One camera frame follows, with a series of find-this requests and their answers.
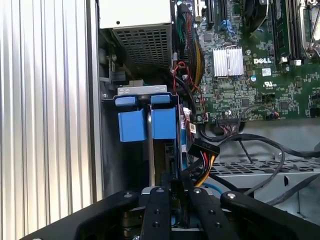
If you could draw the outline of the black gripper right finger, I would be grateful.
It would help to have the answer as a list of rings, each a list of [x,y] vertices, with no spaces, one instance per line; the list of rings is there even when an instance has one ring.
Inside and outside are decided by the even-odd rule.
[[[188,191],[209,240],[318,240],[320,227],[286,211],[236,191],[219,203],[203,188]]]

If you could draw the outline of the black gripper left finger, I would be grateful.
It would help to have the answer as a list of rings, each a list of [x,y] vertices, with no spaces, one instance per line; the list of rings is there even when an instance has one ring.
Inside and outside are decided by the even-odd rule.
[[[171,235],[170,192],[151,187],[144,208],[141,240],[167,240]],[[23,240],[83,240],[106,233],[107,225],[119,226],[125,212],[135,208],[142,196],[125,190],[108,196],[24,237]]]

